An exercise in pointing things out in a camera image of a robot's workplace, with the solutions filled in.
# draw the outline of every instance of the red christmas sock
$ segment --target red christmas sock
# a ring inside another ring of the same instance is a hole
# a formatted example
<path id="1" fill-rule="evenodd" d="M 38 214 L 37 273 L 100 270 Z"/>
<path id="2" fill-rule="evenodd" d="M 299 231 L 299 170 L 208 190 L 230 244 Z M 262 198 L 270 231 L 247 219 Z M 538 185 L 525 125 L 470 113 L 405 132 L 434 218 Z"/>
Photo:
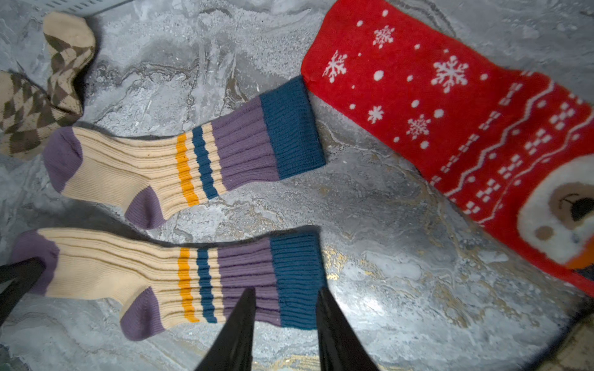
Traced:
<path id="1" fill-rule="evenodd" d="M 494 237 L 594 296 L 594 114 L 383 0 L 339 0 L 301 68 Z"/>

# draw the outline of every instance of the cream ribbed sock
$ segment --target cream ribbed sock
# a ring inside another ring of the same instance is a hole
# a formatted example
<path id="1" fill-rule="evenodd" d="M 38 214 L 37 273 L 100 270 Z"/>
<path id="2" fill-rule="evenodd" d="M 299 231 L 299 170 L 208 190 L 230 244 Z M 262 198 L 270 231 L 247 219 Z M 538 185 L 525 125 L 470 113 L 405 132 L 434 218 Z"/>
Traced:
<path id="1" fill-rule="evenodd" d="M 122 303 L 127 338 L 142 340 L 184 322 L 224 322 L 247 287 L 256 319 L 315 328 L 326 284 L 317 233 L 265 237 L 224 248 L 162 248 L 84 229 L 23 233 L 11 262 L 39 257 L 46 269 L 31 292 Z"/>
<path id="2" fill-rule="evenodd" d="M 140 141 L 63 128 L 43 158 L 58 192 L 120 206 L 145 229 L 248 182 L 325 164 L 301 77 L 173 138 Z"/>

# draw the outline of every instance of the sock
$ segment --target sock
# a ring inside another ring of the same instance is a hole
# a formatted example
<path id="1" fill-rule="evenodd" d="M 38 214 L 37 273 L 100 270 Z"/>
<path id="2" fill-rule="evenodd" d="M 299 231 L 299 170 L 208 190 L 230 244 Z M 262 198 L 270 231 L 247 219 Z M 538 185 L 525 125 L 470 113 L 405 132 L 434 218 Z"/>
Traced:
<path id="1" fill-rule="evenodd" d="M 117 205 L 144 229 L 243 184 L 285 179 L 325 163 L 301 77 L 173 138 L 144 141 L 63 128 L 43 159 L 56 191 Z"/>
<path id="2" fill-rule="evenodd" d="M 94 55 L 95 38 L 84 19 L 52 12 L 43 19 L 52 75 L 48 95 L 24 77 L 0 71 L 0 153 L 30 160 L 49 136 L 83 115 L 72 81 Z"/>
<path id="3" fill-rule="evenodd" d="M 573 326 L 553 353 L 547 354 L 535 371 L 594 370 L 594 315 L 584 317 Z"/>
<path id="4" fill-rule="evenodd" d="M 78 116 L 59 110 L 27 79 L 0 71 L 0 153 L 30 160 L 43 150 L 49 136 Z"/>
<path id="5" fill-rule="evenodd" d="M 186 322 L 224 322 L 247 287 L 256 320 L 315 329 L 318 290 L 326 285 L 318 234 L 291 233 L 210 249 L 162 248 L 110 233 L 48 228 L 19 236 L 11 262 L 46 265 L 30 290 L 48 297 L 120 303 L 120 325 L 143 340 Z"/>
<path id="6" fill-rule="evenodd" d="M 48 42 L 52 75 L 48 96 L 52 104 L 79 117 L 83 105 L 72 82 L 95 55 L 95 36 L 83 18 L 52 12 L 43 19 L 43 35 Z"/>
<path id="7" fill-rule="evenodd" d="M 383 0 L 336 2 L 301 71 L 486 231 L 594 295 L 594 115 L 582 99 Z"/>

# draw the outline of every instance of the gray marble floor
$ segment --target gray marble floor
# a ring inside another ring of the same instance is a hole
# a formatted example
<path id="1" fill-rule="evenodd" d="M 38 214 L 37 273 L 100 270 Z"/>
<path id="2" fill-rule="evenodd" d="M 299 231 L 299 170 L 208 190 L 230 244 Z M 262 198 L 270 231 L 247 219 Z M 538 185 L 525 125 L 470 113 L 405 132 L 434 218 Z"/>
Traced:
<path id="1" fill-rule="evenodd" d="M 299 74 L 331 0 L 134 0 L 88 22 L 99 52 L 77 125 L 174 135 Z M 547 73 L 594 102 L 589 0 L 393 0 L 494 62 Z M 45 86 L 43 11 L 0 3 L 0 69 Z M 117 208 L 57 194 L 39 158 L 0 158 L 0 259 L 38 227 L 85 227 L 169 243 L 321 227 L 330 288 L 384 370 L 519 370 L 586 300 L 468 222 L 406 160 L 312 97 L 328 165 L 251 184 L 135 230 Z M 26 295 L 0 329 L 2 370 L 188 370 L 220 325 L 134 343 L 120 305 Z M 315 370 L 314 331 L 257 324 L 255 370 Z"/>

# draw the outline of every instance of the snowflake pattern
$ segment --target snowflake pattern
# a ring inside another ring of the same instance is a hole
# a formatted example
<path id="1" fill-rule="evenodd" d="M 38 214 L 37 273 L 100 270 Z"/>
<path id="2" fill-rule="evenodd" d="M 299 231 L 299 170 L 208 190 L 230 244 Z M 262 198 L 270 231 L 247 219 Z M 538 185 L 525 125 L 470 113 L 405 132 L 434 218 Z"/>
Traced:
<path id="1" fill-rule="evenodd" d="M 429 135 L 429 129 L 427 124 L 431 123 L 431 119 L 425 119 L 425 115 L 420 115 L 417 120 L 409 119 L 409 129 L 406 135 L 412 135 L 412 139 L 415 140 L 421 134 Z"/>
<path id="2" fill-rule="evenodd" d="M 389 26 L 385 26 L 381 30 L 375 30 L 373 33 L 375 34 L 375 40 L 373 41 L 373 45 L 379 45 L 378 48 L 381 49 L 384 47 L 386 43 L 393 43 L 394 38 L 392 37 L 392 32 L 394 32 L 395 28 L 390 28 Z"/>
<path id="3" fill-rule="evenodd" d="M 367 113 L 369 114 L 367 121 L 371 121 L 371 123 L 384 118 L 384 111 L 381 110 L 381 106 L 373 106 L 373 109 Z"/>
<path id="4" fill-rule="evenodd" d="M 433 67 L 436 69 L 437 77 L 431 80 L 431 85 L 442 84 L 444 93 L 449 93 L 452 86 L 468 84 L 464 71 L 468 68 L 467 63 L 459 64 L 455 55 L 450 57 L 449 61 L 435 62 Z"/>
<path id="5" fill-rule="evenodd" d="M 330 83 L 333 83 L 335 77 L 337 77 L 340 74 L 344 75 L 346 73 L 346 58 L 346 54 L 339 55 L 338 50 L 335 51 L 334 55 L 332 56 L 332 59 L 330 60 L 330 62 L 328 62 L 328 65 L 326 66 L 326 69 L 324 70 L 322 77 L 328 75 L 328 77 L 330 78 Z"/>

